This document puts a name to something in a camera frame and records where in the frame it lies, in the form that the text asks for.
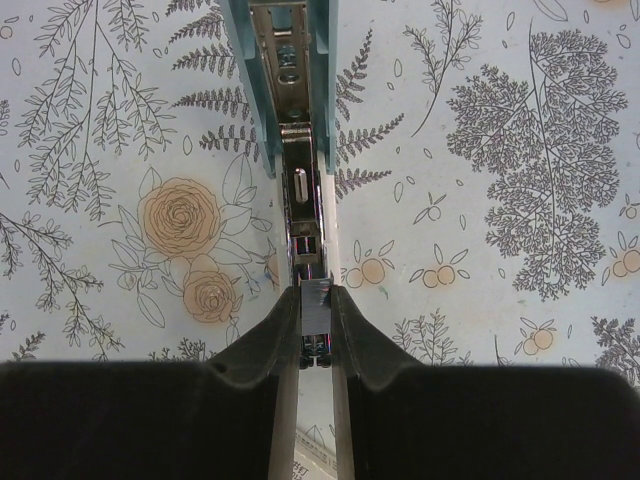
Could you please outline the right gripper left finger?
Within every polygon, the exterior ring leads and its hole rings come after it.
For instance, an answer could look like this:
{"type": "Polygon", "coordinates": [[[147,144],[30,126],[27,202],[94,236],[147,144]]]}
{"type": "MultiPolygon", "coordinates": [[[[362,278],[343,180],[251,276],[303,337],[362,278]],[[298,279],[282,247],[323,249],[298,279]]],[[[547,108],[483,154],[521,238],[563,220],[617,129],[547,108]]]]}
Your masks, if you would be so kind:
{"type": "Polygon", "coordinates": [[[5,479],[288,479],[300,295],[207,361],[1,368],[5,479]]]}

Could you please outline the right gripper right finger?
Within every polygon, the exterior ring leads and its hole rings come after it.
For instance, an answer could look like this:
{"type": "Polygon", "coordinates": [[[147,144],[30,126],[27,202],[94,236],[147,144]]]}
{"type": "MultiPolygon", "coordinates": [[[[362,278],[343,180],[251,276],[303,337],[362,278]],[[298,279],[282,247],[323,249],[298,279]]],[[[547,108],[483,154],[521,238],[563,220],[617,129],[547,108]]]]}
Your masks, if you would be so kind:
{"type": "Polygon", "coordinates": [[[342,479],[635,479],[639,397],[597,368],[436,366],[331,294],[342,479]]]}

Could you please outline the white staple box sleeve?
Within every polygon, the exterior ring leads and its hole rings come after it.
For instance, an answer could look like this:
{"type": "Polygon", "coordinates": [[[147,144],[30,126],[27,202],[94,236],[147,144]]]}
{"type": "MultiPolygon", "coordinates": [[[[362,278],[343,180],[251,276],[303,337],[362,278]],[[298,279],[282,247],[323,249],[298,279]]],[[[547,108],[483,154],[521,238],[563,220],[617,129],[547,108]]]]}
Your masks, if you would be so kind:
{"type": "Polygon", "coordinates": [[[293,480],[335,480],[338,478],[335,429],[324,431],[317,425],[296,430],[293,480]]]}

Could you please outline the light blue stapler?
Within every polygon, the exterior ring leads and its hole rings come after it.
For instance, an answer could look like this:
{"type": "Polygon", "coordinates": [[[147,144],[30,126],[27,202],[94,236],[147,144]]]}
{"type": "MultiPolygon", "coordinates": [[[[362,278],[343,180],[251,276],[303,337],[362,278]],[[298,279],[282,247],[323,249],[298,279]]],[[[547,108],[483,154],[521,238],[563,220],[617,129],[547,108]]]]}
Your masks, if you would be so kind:
{"type": "Polygon", "coordinates": [[[335,281],[335,1],[220,4],[264,168],[281,189],[287,285],[301,295],[303,369],[331,364],[329,290],[335,281]]]}

